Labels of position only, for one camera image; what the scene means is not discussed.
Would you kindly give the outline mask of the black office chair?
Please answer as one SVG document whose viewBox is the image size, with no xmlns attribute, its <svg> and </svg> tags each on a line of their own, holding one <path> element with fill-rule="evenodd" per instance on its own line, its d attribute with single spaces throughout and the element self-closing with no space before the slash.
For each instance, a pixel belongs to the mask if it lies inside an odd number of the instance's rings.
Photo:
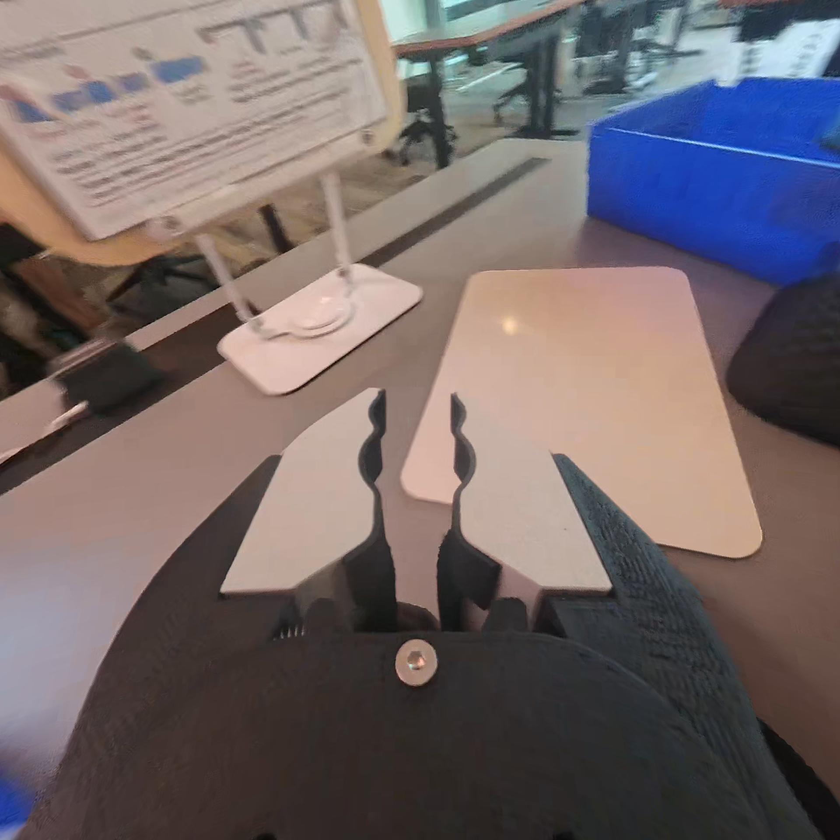
<svg viewBox="0 0 840 840">
<path fill-rule="evenodd" d="M 397 159 L 408 165 L 411 149 L 425 139 L 432 141 L 436 165 L 439 170 L 449 166 L 458 134 L 446 121 L 442 99 L 442 81 L 435 66 L 405 81 L 406 112 L 413 120 L 398 135 Z"/>
<path fill-rule="evenodd" d="M 213 239 L 234 277 L 294 247 L 270 204 L 220 224 L 213 230 Z M 192 245 L 180 245 L 131 267 L 110 291 L 106 304 L 114 316 L 142 326 L 216 289 L 213 270 L 201 252 Z"/>
</svg>

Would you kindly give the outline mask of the grey flat metal object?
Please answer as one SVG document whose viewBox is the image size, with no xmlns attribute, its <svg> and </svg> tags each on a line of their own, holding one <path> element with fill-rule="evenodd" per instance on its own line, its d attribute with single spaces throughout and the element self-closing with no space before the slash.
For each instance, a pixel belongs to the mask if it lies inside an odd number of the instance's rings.
<svg viewBox="0 0 840 840">
<path fill-rule="evenodd" d="M 14 459 L 19 459 L 24 455 L 34 453 L 45 446 L 54 444 L 70 427 L 85 418 L 90 413 L 89 410 L 90 405 L 87 401 L 78 402 L 66 409 L 66 411 L 52 419 L 45 427 L 39 430 L 37 435 L 27 441 L 26 444 L 3 451 L 1 454 L 1 467 L 8 466 Z"/>
</svg>

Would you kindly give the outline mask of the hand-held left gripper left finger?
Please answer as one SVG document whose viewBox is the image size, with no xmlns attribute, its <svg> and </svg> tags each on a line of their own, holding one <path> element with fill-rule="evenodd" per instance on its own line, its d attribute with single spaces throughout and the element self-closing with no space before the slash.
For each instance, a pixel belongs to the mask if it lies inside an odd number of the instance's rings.
<svg viewBox="0 0 840 840">
<path fill-rule="evenodd" d="M 221 595 L 291 595 L 300 618 L 328 600 L 352 628 L 396 628 L 396 573 L 376 486 L 385 430 L 385 391 L 367 388 L 283 450 Z"/>
</svg>

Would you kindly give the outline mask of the white table sign stand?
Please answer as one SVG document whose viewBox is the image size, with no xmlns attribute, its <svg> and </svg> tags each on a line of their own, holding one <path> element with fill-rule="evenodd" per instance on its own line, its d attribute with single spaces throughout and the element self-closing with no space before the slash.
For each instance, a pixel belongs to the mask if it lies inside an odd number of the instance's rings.
<svg viewBox="0 0 840 840">
<path fill-rule="evenodd" d="M 220 355 L 294 392 L 422 300 L 351 256 L 338 169 L 378 154 L 403 94 L 379 2 L 2 2 L 2 217 L 124 266 L 190 238 L 239 325 Z M 318 176 L 335 265 L 252 314 L 208 231 Z"/>
</svg>

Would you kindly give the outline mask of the wooden office desk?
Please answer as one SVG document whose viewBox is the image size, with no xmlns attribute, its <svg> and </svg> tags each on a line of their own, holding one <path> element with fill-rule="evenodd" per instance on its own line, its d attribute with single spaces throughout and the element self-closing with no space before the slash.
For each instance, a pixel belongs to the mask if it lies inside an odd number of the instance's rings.
<svg viewBox="0 0 840 840">
<path fill-rule="evenodd" d="M 553 118 L 557 48 L 561 30 L 580 1 L 505 2 L 471 12 L 454 21 L 412 33 L 393 43 L 400 60 L 427 63 L 433 86 L 429 111 L 438 156 L 448 156 L 448 136 L 441 97 L 440 65 L 456 51 L 485 49 L 490 60 L 508 53 L 531 60 L 530 123 L 518 134 L 524 139 L 573 138 L 575 129 L 555 129 Z"/>
</svg>

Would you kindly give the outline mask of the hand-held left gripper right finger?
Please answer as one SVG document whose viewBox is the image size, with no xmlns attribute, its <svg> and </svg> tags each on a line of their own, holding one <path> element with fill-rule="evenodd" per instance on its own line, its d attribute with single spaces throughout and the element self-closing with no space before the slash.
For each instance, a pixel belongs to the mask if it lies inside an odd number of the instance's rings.
<svg viewBox="0 0 840 840">
<path fill-rule="evenodd" d="M 445 631 L 533 631 L 551 598 L 611 597 L 613 583 L 546 448 L 450 397 L 457 479 L 437 558 Z"/>
</svg>

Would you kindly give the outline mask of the black boxy object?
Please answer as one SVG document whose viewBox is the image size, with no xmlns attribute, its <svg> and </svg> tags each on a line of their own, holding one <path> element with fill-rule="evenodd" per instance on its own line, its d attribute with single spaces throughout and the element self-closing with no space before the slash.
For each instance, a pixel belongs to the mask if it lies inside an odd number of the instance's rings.
<svg viewBox="0 0 840 840">
<path fill-rule="evenodd" d="M 66 408 L 108 415 L 163 383 L 166 373 L 124 340 L 96 338 L 53 360 L 48 378 Z"/>
</svg>

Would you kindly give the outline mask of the blue plastic bin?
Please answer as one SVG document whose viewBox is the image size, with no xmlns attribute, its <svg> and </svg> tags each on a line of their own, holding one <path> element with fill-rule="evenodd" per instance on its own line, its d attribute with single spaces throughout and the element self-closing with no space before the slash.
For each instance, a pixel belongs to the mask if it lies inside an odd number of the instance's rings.
<svg viewBox="0 0 840 840">
<path fill-rule="evenodd" d="M 587 213 L 786 287 L 838 270 L 839 81 L 708 80 L 593 122 Z"/>
</svg>

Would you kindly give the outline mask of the white whiteboard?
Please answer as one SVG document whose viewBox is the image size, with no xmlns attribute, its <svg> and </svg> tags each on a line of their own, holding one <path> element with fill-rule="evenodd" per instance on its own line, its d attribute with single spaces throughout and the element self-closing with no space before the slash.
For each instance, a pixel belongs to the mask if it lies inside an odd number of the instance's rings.
<svg viewBox="0 0 840 840">
<path fill-rule="evenodd" d="M 741 560 L 763 531 L 687 276 L 662 266 L 470 277 L 402 468 L 451 503 L 450 396 L 568 456 L 655 542 Z"/>
</svg>

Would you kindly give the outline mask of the black knobbly rounded object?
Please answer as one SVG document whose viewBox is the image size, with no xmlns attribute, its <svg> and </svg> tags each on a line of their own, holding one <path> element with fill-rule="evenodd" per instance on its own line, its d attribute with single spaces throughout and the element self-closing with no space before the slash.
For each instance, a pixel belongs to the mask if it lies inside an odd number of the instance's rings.
<svg viewBox="0 0 840 840">
<path fill-rule="evenodd" d="M 838 448 L 838 272 L 779 290 L 732 356 L 725 382 L 756 417 Z"/>
</svg>

